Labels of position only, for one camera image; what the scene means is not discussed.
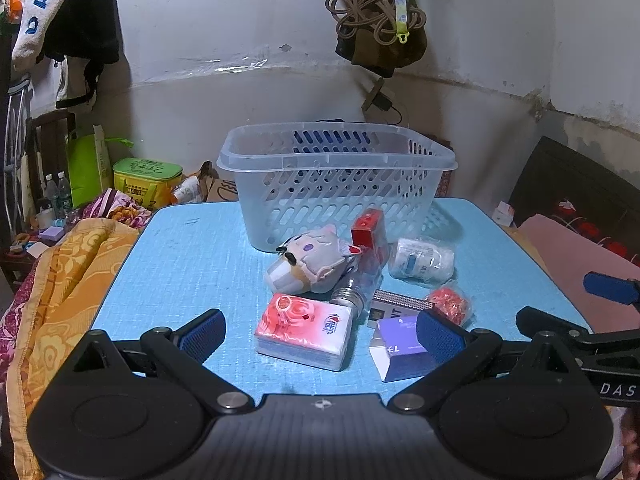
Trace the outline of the red candy bag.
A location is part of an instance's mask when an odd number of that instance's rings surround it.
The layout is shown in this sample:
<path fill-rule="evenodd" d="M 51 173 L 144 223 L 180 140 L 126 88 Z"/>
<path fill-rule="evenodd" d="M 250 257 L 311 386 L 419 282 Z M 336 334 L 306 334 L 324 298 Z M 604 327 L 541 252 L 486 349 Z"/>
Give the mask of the red candy bag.
<path fill-rule="evenodd" d="M 465 326 L 472 318 L 472 302 L 455 282 L 432 290 L 426 300 L 457 326 Z"/>

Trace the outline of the white roll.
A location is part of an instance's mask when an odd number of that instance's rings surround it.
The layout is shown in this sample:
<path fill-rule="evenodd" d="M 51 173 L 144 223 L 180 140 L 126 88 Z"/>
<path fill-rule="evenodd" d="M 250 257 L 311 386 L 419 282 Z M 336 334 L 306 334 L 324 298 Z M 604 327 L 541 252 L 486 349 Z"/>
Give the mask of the white roll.
<path fill-rule="evenodd" d="M 394 278 L 421 283 L 443 283 L 454 276 L 456 251 L 436 240 L 401 237 L 393 244 L 388 272 Z"/>

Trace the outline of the grey plush toy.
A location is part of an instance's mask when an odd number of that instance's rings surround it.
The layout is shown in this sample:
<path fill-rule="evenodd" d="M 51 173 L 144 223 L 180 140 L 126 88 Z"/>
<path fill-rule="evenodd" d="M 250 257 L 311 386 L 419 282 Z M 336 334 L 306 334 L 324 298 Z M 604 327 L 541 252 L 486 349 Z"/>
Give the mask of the grey plush toy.
<path fill-rule="evenodd" d="M 276 248 L 277 260 L 266 271 L 272 292 L 325 294 L 362 250 L 337 235 L 333 224 L 294 235 Z"/>

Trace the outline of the purple white box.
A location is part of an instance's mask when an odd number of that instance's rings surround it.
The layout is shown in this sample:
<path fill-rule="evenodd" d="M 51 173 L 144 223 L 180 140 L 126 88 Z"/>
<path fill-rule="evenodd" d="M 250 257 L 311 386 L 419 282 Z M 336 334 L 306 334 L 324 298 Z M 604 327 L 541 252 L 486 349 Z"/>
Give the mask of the purple white box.
<path fill-rule="evenodd" d="M 417 320 L 383 318 L 376 324 L 369 352 L 383 382 L 422 377 L 437 367 L 434 356 L 418 341 Z"/>

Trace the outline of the small white box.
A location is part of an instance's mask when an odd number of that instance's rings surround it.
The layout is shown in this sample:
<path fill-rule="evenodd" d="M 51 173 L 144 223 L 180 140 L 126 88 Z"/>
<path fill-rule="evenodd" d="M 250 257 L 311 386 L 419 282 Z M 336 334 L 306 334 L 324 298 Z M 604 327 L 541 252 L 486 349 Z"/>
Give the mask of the small white box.
<path fill-rule="evenodd" d="M 494 220 L 499 226 L 510 228 L 511 226 L 513 226 L 514 216 L 514 208 L 510 204 L 502 200 L 500 203 L 498 203 L 498 206 L 491 214 L 491 219 Z"/>

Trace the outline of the clear plastic bottle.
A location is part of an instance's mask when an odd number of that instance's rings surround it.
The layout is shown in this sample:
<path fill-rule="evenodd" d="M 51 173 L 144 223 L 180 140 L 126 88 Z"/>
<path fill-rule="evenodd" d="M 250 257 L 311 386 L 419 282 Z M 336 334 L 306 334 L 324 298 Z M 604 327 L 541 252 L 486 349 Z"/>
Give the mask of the clear plastic bottle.
<path fill-rule="evenodd" d="M 351 308 L 354 318 L 359 318 L 380 288 L 384 264 L 385 260 L 380 260 L 374 249 L 363 249 L 338 280 L 331 292 L 330 304 Z"/>

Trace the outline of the dark wooden headboard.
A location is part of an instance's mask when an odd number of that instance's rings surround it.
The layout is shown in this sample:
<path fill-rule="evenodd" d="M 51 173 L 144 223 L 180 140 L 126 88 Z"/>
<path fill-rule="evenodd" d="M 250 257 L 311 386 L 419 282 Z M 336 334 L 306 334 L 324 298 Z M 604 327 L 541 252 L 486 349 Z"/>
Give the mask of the dark wooden headboard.
<path fill-rule="evenodd" d="M 544 136 L 509 198 L 518 226 L 542 214 L 639 263 L 639 190 L 585 155 Z"/>

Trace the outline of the pink tissue pack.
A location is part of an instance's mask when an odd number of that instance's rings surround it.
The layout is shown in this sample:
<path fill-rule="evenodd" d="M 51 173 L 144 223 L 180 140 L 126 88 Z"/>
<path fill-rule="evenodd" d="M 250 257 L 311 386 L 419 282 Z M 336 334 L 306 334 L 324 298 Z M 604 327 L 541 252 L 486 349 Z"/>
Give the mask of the pink tissue pack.
<path fill-rule="evenodd" d="M 254 336 L 263 356 L 338 372 L 358 311 L 342 304 L 274 294 Z"/>

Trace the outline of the orange floral blanket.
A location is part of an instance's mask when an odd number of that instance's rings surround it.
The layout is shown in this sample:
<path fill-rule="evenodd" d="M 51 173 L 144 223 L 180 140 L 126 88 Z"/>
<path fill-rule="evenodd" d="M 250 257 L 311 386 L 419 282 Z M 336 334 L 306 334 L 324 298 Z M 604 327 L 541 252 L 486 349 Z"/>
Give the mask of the orange floral blanket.
<path fill-rule="evenodd" d="M 85 219 L 47 249 L 21 312 L 6 375 L 13 463 L 20 479 L 43 473 L 27 440 L 27 419 L 85 335 L 140 232 L 111 219 Z"/>

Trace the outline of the red small box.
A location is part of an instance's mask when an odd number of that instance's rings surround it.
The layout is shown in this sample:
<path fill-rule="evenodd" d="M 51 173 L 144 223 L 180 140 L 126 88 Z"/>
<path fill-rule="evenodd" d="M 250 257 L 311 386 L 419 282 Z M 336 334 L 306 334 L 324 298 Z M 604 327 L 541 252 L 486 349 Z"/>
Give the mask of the red small box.
<path fill-rule="evenodd" d="M 352 224 L 352 244 L 372 250 L 378 258 L 384 259 L 387 252 L 387 238 L 384 212 L 378 208 L 363 211 Z"/>

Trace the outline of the brown cardboard box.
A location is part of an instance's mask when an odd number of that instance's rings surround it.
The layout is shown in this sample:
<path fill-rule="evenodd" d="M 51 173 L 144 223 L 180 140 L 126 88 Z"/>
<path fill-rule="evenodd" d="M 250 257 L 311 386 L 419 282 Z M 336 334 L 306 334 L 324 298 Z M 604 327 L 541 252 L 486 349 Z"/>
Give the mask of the brown cardboard box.
<path fill-rule="evenodd" d="M 239 199 L 235 182 L 223 179 L 209 160 L 202 163 L 195 175 L 198 178 L 198 192 L 203 202 L 236 202 Z"/>

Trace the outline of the green yellow tin box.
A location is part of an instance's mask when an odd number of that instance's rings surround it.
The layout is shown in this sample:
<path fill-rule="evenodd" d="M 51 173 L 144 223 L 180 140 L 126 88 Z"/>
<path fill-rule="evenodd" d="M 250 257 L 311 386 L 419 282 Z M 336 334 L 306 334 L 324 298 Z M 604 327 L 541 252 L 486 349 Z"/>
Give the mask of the green yellow tin box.
<path fill-rule="evenodd" d="M 112 169 L 114 188 L 149 210 L 169 205 L 171 191 L 182 180 L 182 167 L 172 162 L 127 157 Z"/>

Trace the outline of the translucent plastic basket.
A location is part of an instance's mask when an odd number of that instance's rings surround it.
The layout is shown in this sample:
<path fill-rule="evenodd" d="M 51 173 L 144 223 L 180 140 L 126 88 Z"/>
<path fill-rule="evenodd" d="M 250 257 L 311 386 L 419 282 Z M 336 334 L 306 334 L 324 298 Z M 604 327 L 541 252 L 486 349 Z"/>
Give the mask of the translucent plastic basket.
<path fill-rule="evenodd" d="M 364 122 L 236 127 L 217 165 L 232 174 L 248 240 L 263 252 L 327 224 L 349 237 L 369 208 L 383 211 L 389 240 L 419 237 L 442 175 L 458 166 L 423 134 Z"/>

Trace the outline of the green shopping bag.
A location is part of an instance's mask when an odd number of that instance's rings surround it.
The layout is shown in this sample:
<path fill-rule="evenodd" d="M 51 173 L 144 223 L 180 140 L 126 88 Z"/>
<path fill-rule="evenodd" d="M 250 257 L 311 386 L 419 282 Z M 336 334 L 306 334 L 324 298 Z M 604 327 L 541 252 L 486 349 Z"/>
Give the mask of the green shopping bag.
<path fill-rule="evenodd" d="M 70 192 L 75 207 L 90 203 L 113 185 L 113 169 L 108 144 L 132 148 L 134 142 L 121 136 L 107 136 L 101 125 L 75 129 L 66 140 L 66 160 Z"/>

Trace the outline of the white black hanging jacket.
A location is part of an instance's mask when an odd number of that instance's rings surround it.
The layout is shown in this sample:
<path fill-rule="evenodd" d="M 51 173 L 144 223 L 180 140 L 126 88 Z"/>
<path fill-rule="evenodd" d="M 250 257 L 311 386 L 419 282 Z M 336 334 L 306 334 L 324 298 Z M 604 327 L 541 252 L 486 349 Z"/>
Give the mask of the white black hanging jacket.
<path fill-rule="evenodd" d="M 104 67 L 119 60 L 116 0 L 24 0 L 12 67 L 27 73 L 43 58 L 61 64 L 54 107 L 90 112 Z"/>

